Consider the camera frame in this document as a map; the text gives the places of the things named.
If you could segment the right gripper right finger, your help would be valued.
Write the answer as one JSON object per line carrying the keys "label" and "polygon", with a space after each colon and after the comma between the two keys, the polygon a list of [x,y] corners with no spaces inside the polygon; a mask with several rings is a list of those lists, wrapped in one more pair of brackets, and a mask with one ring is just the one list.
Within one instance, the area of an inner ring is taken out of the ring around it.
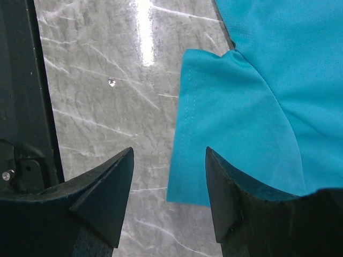
{"label": "right gripper right finger", "polygon": [[342,256],[342,189],[295,196],[206,150],[215,238],[223,256]]}

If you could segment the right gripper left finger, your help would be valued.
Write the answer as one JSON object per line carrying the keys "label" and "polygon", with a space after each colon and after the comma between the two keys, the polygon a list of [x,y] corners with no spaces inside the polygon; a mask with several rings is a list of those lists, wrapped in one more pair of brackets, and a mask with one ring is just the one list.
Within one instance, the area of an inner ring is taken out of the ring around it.
{"label": "right gripper left finger", "polygon": [[133,149],[39,194],[1,195],[1,256],[112,256],[133,177]]}

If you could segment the teal t shirt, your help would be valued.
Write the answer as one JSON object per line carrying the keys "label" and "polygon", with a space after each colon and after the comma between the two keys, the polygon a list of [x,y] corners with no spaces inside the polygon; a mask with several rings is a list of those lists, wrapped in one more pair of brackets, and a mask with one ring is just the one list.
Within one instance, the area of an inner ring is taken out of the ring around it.
{"label": "teal t shirt", "polygon": [[342,1],[217,1],[235,48],[183,56],[167,201],[208,206],[212,148],[294,195],[342,187]]}

